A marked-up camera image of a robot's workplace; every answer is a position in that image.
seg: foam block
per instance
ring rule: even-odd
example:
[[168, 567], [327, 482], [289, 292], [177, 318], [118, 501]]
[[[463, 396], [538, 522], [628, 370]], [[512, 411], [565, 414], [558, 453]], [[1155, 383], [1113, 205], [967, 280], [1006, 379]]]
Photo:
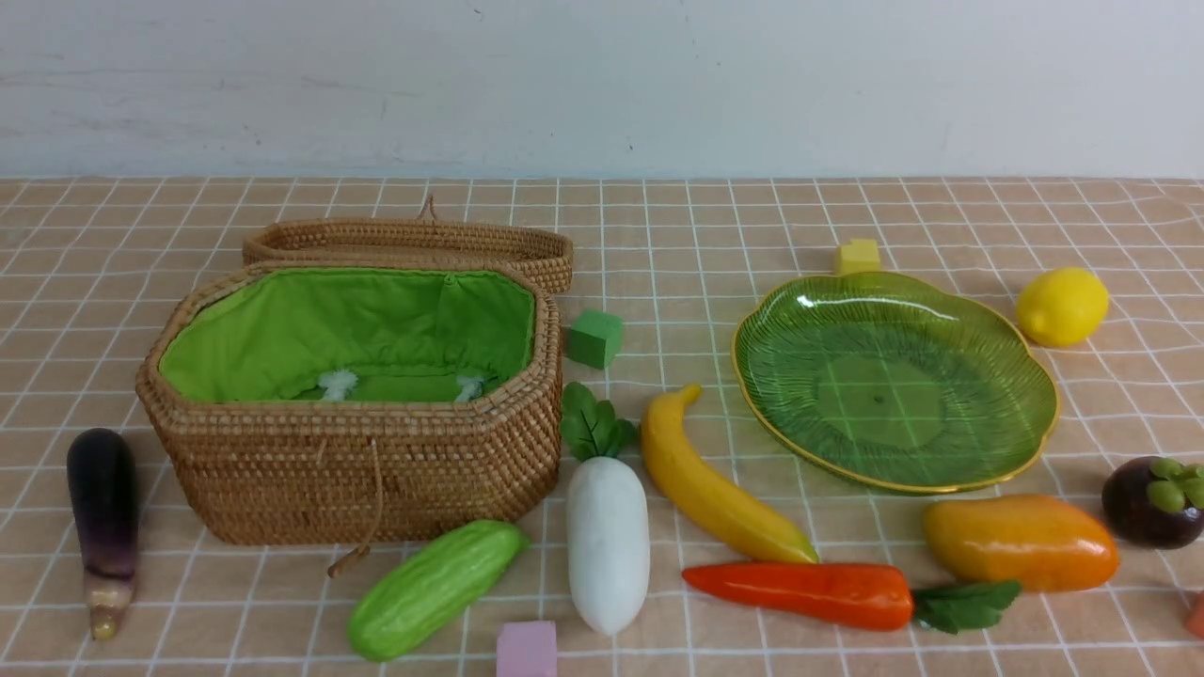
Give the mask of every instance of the foam block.
[[1204, 640], [1204, 593], [1196, 595], [1196, 604], [1192, 606], [1191, 613], [1187, 614], [1185, 625], [1188, 632]]
[[610, 313], [585, 311], [568, 330], [566, 354], [574, 363], [606, 369], [622, 349], [622, 319]]
[[873, 240], [850, 240], [842, 245], [836, 254], [836, 273], [866, 272], [883, 270], [878, 257], [878, 242]]
[[532, 620], [502, 625], [497, 677], [556, 677], [556, 624]]

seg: toy cucumber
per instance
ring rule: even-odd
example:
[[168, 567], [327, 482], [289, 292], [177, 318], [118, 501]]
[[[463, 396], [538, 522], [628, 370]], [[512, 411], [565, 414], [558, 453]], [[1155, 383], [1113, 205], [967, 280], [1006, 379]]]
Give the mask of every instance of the toy cucumber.
[[385, 663], [425, 642], [497, 583], [531, 540], [506, 522], [478, 519], [431, 541], [355, 606], [347, 638]]

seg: pink cube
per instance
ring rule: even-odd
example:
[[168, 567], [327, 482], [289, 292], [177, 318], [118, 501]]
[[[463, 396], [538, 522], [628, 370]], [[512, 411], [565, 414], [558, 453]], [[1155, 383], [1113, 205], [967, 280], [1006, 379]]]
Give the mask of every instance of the pink cube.
[[497, 677], [556, 677], [556, 624], [532, 620], [502, 625]]

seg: mangosteen stem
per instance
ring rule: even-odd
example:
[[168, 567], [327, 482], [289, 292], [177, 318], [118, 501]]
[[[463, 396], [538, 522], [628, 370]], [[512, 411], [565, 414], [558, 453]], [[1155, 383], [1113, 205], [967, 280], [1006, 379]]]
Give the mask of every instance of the mangosteen stem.
[[1158, 479], [1173, 479], [1184, 472], [1184, 465], [1175, 459], [1159, 458], [1150, 464], [1150, 473]]
[[1153, 507], [1174, 514], [1187, 507], [1187, 494], [1174, 479], [1157, 479], [1145, 488]]
[[1188, 479], [1204, 478], [1204, 465], [1192, 464], [1174, 476], [1175, 482], [1187, 482]]
[[1204, 478], [1191, 477], [1181, 482], [1175, 482], [1184, 490], [1187, 505], [1196, 508], [1204, 508]]

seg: green fabric lining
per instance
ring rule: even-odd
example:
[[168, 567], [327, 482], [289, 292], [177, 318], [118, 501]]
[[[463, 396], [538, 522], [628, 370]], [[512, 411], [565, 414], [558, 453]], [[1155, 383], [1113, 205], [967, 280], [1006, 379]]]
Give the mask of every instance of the green fabric lining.
[[492, 271], [279, 270], [202, 310], [159, 371], [193, 401], [317, 400], [318, 378], [359, 376], [355, 401], [453, 401], [531, 361], [535, 296]]

